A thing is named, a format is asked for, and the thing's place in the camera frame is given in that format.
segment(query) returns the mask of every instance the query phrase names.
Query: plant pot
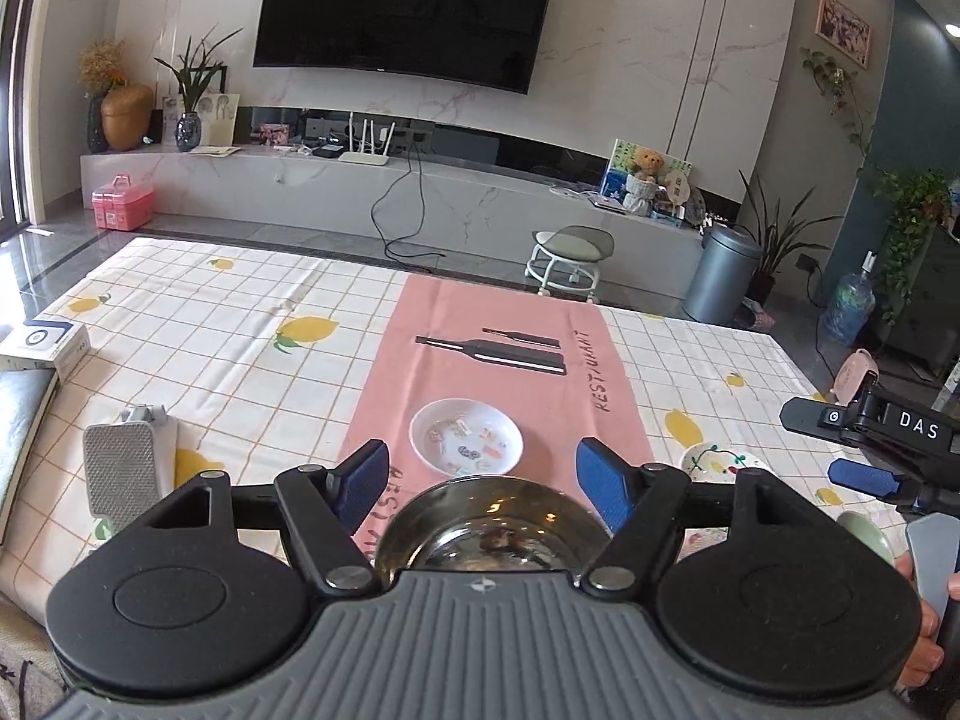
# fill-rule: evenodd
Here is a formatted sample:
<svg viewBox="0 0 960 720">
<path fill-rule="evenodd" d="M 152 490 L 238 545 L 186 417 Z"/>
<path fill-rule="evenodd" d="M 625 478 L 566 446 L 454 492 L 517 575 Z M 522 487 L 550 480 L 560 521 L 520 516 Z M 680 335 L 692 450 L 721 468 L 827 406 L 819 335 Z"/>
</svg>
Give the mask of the plant pot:
<svg viewBox="0 0 960 720">
<path fill-rule="evenodd" d="M 102 154 L 110 148 L 107 138 L 104 138 L 104 117 L 100 112 L 106 96 L 90 95 L 90 105 L 86 110 L 86 147 L 91 154 Z"/>
<path fill-rule="evenodd" d="M 100 106 L 104 136 L 114 151 L 131 151 L 143 145 L 154 111 L 154 90 L 143 84 L 119 86 Z"/>
<path fill-rule="evenodd" d="M 176 123 L 176 150 L 193 151 L 200 146 L 200 134 L 203 133 L 203 122 L 196 111 L 185 113 Z"/>
<path fill-rule="evenodd" d="M 774 279 L 773 276 L 757 271 L 750 280 L 750 286 L 747 288 L 747 298 L 755 300 L 762 306 L 767 302 L 767 298 L 769 298 L 775 284 L 776 279 Z"/>
</svg>

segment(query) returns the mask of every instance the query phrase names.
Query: stool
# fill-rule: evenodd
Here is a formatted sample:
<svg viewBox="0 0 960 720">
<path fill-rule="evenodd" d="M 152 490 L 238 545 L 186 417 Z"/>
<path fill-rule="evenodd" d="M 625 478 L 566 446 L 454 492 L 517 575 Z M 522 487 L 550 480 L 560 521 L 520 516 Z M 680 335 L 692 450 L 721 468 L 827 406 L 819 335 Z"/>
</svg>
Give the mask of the stool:
<svg viewBox="0 0 960 720">
<path fill-rule="evenodd" d="M 593 303 L 600 284 L 598 263 L 613 256 L 613 236 L 604 230 L 573 224 L 557 232 L 534 233 L 534 241 L 536 245 L 525 272 L 541 285 L 538 295 L 550 295 L 549 289 L 560 290 L 587 295 L 587 303 Z M 566 283 L 550 280 L 558 263 L 570 268 Z M 589 279 L 588 287 L 576 286 L 581 276 Z"/>
</svg>

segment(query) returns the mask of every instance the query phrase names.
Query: pink toolbox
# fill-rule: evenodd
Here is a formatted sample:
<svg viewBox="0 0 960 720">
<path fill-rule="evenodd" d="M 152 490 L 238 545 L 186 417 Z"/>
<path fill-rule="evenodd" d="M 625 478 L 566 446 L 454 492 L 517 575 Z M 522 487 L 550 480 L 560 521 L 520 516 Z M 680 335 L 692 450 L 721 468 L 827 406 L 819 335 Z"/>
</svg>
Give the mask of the pink toolbox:
<svg viewBox="0 0 960 720">
<path fill-rule="evenodd" d="M 118 175 L 112 184 L 93 193 L 93 213 L 104 230 L 136 230 L 154 215 L 154 187 L 134 184 L 128 175 Z"/>
</svg>

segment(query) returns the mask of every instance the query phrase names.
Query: white box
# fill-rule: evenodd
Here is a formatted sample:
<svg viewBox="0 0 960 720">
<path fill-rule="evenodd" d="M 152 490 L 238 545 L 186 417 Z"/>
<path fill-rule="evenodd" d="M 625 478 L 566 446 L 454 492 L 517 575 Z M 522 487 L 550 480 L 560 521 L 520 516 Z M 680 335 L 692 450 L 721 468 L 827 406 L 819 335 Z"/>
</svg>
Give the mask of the white box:
<svg viewBox="0 0 960 720">
<path fill-rule="evenodd" d="M 0 370 L 51 367 L 63 383 L 88 351 L 85 324 L 27 319 L 0 343 Z"/>
</svg>

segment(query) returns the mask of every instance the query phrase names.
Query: gray trash can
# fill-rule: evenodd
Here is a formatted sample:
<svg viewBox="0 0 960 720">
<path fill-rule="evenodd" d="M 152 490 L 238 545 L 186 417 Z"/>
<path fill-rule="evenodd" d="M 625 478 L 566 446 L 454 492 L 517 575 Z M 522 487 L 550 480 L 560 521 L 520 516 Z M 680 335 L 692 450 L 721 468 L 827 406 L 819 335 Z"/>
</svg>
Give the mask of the gray trash can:
<svg viewBox="0 0 960 720">
<path fill-rule="evenodd" d="M 704 249 L 683 310 L 697 322 L 728 325 L 747 293 L 763 250 L 746 235 L 718 226 L 704 235 Z"/>
</svg>

